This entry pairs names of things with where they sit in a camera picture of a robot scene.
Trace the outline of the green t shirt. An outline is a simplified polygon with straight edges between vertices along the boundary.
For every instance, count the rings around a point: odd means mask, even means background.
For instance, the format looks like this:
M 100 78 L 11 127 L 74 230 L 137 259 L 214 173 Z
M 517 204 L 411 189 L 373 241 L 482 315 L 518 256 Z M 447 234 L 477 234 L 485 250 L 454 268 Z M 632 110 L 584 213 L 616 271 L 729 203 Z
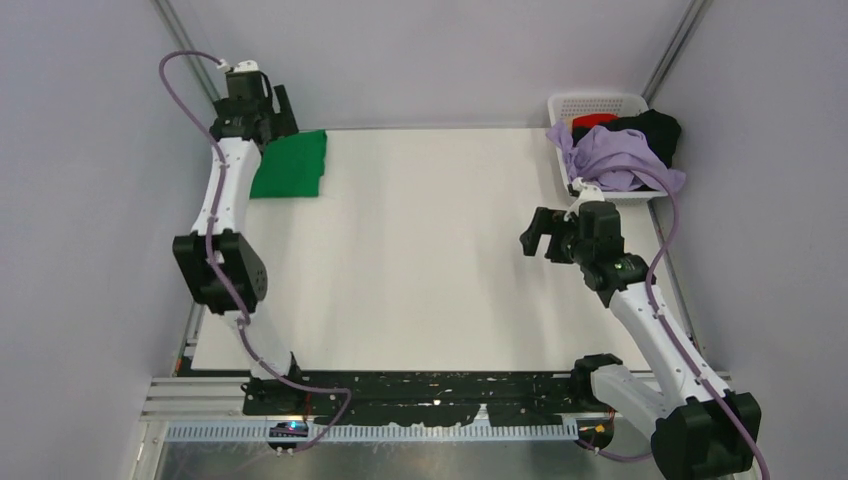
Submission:
M 326 168 L 327 132 L 300 132 L 270 143 L 252 182 L 250 199 L 315 198 Z

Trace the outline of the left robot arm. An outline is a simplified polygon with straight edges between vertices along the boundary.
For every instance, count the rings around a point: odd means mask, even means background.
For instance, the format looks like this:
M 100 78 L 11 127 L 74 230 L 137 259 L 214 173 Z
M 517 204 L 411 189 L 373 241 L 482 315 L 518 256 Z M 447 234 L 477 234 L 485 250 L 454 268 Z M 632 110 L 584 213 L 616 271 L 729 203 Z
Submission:
M 231 330 L 250 362 L 242 389 L 247 404 L 298 412 L 307 398 L 301 371 L 275 326 L 258 310 L 269 290 L 267 268 L 245 234 L 251 184 L 265 147 L 285 134 L 272 86 L 254 61 L 221 65 L 226 95 L 216 118 L 201 132 L 212 166 L 205 197 L 190 231 L 176 236 L 172 252 L 194 301 Z

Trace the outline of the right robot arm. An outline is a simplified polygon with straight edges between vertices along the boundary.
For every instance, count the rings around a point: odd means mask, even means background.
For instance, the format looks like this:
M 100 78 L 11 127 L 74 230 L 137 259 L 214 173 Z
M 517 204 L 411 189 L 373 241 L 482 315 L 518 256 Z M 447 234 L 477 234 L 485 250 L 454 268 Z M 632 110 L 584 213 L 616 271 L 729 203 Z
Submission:
M 621 216 L 607 201 L 568 211 L 536 208 L 522 252 L 580 268 L 587 288 L 625 327 L 656 380 L 650 387 L 611 356 L 576 362 L 571 397 L 584 410 L 609 406 L 649 441 L 667 479 L 708 479 L 750 470 L 762 418 L 750 393 L 735 392 L 689 342 L 665 305 L 649 264 L 625 248 Z

